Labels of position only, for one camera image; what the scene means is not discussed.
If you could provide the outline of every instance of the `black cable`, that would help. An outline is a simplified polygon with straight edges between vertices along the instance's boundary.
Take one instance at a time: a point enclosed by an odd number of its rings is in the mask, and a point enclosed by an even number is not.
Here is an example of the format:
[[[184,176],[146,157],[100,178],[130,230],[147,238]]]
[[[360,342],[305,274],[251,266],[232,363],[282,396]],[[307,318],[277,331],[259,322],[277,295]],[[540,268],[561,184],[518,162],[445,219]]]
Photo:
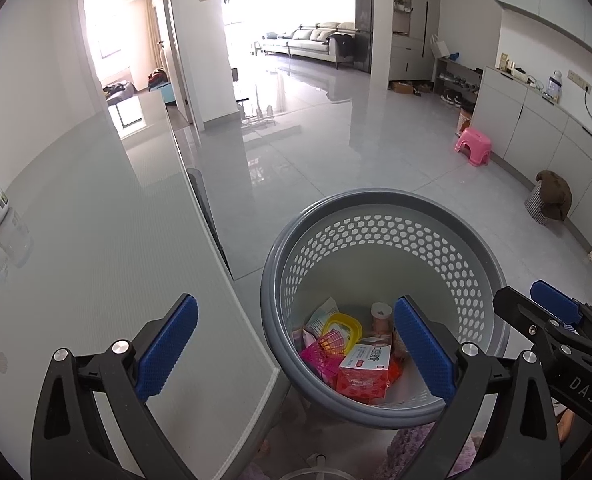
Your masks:
[[[589,108],[587,107],[587,91],[588,90],[589,90],[589,86],[586,86],[585,87],[585,110],[587,110],[587,113],[592,118],[592,113],[589,111]]]

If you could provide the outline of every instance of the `pink stool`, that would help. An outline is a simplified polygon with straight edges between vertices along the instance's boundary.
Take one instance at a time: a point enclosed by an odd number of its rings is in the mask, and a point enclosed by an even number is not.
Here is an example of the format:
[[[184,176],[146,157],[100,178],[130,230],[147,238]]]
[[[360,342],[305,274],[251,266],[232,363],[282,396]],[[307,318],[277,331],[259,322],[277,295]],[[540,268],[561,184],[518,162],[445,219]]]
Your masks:
[[[492,151],[492,141],[489,137],[474,128],[465,128],[454,146],[456,152],[460,152],[463,145],[470,149],[470,164],[480,166],[487,164],[489,153]]]

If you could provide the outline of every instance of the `beige curtain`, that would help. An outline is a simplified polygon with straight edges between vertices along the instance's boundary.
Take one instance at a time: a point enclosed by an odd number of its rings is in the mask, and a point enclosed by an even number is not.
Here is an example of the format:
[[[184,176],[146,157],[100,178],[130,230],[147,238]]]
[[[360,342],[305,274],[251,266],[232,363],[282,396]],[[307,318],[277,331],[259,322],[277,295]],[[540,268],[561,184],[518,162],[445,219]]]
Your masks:
[[[156,66],[160,66],[160,31],[158,30],[158,20],[156,18],[156,9],[154,8],[154,0],[145,0],[147,7],[147,28],[150,33],[150,56],[151,59],[156,60]]]

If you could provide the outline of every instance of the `yellow lid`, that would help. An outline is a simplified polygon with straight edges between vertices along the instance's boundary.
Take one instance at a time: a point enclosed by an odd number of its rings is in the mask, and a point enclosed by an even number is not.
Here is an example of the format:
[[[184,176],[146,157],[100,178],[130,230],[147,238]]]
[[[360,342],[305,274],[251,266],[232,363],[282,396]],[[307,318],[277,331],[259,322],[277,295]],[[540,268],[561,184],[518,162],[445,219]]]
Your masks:
[[[334,323],[347,327],[349,331],[349,340],[343,351],[343,353],[347,355],[354,345],[362,338],[362,325],[356,318],[348,316],[347,314],[332,314],[323,327],[323,335],[329,332],[330,327]]]

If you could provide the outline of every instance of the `table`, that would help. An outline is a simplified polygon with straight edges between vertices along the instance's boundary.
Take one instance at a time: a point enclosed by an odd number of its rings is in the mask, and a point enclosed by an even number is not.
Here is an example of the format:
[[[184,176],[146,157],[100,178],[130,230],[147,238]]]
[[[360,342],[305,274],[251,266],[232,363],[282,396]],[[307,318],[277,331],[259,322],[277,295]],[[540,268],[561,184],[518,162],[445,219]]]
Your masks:
[[[198,300],[198,327],[148,407],[200,480],[236,478],[288,387],[236,298],[160,92],[134,99],[143,129],[121,140],[109,114],[96,115],[7,190],[33,245],[20,268],[0,257],[0,450],[27,479],[54,351],[103,352],[162,317],[182,292]],[[138,473],[105,396],[96,398],[122,465]]]

